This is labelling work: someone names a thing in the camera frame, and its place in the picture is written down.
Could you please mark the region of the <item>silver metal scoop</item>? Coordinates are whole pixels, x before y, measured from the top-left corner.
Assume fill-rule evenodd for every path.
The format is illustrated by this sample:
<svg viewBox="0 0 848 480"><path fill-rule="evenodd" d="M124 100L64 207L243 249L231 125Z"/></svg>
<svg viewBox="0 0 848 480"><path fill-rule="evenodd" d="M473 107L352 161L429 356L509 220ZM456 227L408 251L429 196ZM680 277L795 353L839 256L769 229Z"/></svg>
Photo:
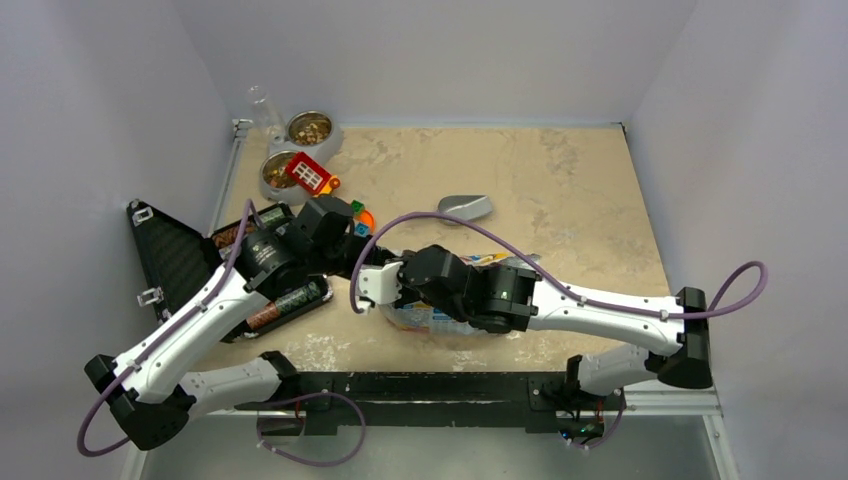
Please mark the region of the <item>silver metal scoop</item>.
<svg viewBox="0 0 848 480"><path fill-rule="evenodd" d="M457 225L454 218L465 222L480 220L492 214L494 206L488 195L450 195L438 202L436 211L448 216L443 223Z"/></svg>

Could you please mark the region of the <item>colourful pet food bag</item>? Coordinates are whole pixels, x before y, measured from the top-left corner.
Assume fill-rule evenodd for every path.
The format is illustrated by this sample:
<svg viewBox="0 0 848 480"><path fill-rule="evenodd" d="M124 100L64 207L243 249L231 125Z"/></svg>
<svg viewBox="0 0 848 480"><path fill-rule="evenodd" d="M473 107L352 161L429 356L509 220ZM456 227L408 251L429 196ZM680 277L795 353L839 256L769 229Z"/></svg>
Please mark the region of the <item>colourful pet food bag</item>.
<svg viewBox="0 0 848 480"><path fill-rule="evenodd" d="M395 326L430 334L524 331L541 275L506 254L462 256L428 247L401 268L401 297L379 307Z"/></svg>

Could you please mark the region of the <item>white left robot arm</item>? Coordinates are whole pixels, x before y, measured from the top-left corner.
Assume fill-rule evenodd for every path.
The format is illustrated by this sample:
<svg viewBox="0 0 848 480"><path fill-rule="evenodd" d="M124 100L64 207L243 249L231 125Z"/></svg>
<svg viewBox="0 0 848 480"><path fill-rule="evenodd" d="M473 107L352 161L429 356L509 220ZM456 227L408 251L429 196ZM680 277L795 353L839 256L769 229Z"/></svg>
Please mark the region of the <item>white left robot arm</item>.
<svg viewBox="0 0 848 480"><path fill-rule="evenodd" d="M192 366L227 333L311 276L359 278L366 264L393 258L373 235L360 236L352 206L333 196L309 200L299 213L282 210L265 222L247 203L226 259L176 313L130 350L97 355L85 373L99 397L77 434L86 444L94 415L106 405L126 442L142 451L173 439L190 421L248 404L284 409L299 402L300 374L280 352L269 351L235 367L194 372Z"/></svg>

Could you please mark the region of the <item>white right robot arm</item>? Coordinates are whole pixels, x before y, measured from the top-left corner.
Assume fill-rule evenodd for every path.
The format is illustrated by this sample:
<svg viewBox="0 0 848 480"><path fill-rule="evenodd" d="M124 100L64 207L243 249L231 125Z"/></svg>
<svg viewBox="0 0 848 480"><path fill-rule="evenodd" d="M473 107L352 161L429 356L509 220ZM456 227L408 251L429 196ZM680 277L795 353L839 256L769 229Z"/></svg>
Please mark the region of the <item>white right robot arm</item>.
<svg viewBox="0 0 848 480"><path fill-rule="evenodd" d="M613 339L619 347L568 362L564 399L584 407L614 389L656 379L676 388L713 385L702 291L639 297L577 287L527 268L472 266L434 245L404 255L397 280L403 299L421 300L449 318L493 334L568 331Z"/></svg>

